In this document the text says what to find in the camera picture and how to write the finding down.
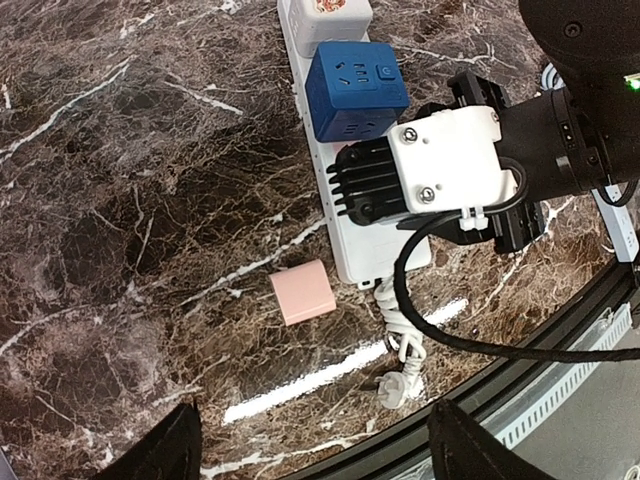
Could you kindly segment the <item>grey-blue small power strip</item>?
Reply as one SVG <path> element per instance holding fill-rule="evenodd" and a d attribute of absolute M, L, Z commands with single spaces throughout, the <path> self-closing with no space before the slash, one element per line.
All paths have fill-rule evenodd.
<path fill-rule="evenodd" d="M 541 89 L 559 90 L 565 86 L 556 68 L 548 63 L 541 74 Z M 609 205 L 598 190 L 591 191 L 604 221 L 617 260 L 620 263 L 633 262 L 639 253 L 639 240 L 632 225 L 626 206 Z"/>

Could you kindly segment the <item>black front table rail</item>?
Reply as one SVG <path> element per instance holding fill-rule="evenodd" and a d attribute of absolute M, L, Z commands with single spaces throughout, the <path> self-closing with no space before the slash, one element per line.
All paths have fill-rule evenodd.
<path fill-rule="evenodd" d="M 613 260 L 523 342 L 534 348 L 567 348 L 596 323 L 606 309 L 630 300 L 639 289 L 639 267 Z M 547 365 L 497 360 L 445 394 L 478 420 L 484 420 L 524 390 Z M 427 406 L 363 443 L 289 474 L 289 479 L 413 479 L 428 463 Z"/>

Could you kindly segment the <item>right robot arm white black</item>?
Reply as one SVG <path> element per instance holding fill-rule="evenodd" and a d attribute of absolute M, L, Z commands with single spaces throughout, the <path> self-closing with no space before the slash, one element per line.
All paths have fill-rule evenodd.
<path fill-rule="evenodd" d="M 454 106 L 497 110 L 500 159 L 515 162 L 514 205 L 488 207 L 489 225 L 464 233 L 451 212 L 404 220 L 413 250 L 428 235 L 457 245 L 486 240 L 499 254 L 519 251 L 543 232 L 541 203 L 595 190 L 624 206 L 639 182 L 639 4 L 636 1 L 522 1 L 520 15 L 564 82 L 510 105 L 499 85 L 464 73 L 448 86 Z"/>

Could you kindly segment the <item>blue cube socket adapter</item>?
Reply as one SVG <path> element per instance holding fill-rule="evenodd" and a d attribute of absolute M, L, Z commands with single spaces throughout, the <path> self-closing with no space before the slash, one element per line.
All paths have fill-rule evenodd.
<path fill-rule="evenodd" d="M 388 43 L 320 43 L 305 93 L 314 137 L 320 143 L 378 138 L 410 104 Z"/>

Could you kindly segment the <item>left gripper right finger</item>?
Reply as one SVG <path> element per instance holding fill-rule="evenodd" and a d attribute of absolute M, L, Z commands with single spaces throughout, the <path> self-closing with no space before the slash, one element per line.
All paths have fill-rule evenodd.
<path fill-rule="evenodd" d="M 440 399 L 428 418 L 436 479 L 549 479 L 492 436 L 455 402 Z"/>

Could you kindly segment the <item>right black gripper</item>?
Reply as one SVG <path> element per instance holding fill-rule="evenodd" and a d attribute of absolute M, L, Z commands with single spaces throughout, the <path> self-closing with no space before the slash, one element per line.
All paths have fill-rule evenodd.
<path fill-rule="evenodd" d="M 430 102 L 397 128 L 397 173 L 408 215 L 399 229 L 457 245 L 492 241 L 499 254 L 521 251 L 542 233 L 541 208 L 526 200 L 526 175 L 500 155 L 503 87 L 470 72 L 448 85 L 450 105 Z"/>

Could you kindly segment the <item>white multicolour power strip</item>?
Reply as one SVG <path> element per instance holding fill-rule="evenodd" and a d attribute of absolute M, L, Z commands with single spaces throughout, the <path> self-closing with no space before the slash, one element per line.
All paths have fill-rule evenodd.
<path fill-rule="evenodd" d="M 410 238 L 386 135 L 409 105 L 395 54 L 371 42 L 367 1 L 277 4 L 338 276 L 361 289 L 389 278 Z"/>

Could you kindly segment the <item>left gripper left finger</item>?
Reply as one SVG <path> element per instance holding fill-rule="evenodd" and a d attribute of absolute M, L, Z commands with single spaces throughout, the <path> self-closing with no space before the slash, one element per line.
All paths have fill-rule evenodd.
<path fill-rule="evenodd" d="M 121 458 L 92 479 L 199 479 L 202 442 L 197 404 L 180 403 Z"/>

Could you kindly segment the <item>white cube socket adapter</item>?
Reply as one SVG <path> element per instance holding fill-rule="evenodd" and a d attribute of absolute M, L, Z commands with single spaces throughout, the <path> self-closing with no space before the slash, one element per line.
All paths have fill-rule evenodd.
<path fill-rule="evenodd" d="M 360 41 L 373 19 L 369 1 L 292 1 L 289 26 L 297 52 L 311 58 L 319 43 Z"/>

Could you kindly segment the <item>pink cube charger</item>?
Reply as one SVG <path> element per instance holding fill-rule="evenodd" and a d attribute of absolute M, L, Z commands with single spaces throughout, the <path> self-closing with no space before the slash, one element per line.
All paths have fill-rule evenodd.
<path fill-rule="evenodd" d="M 292 326 L 337 308 L 321 260 L 313 260 L 269 276 L 284 323 Z"/>

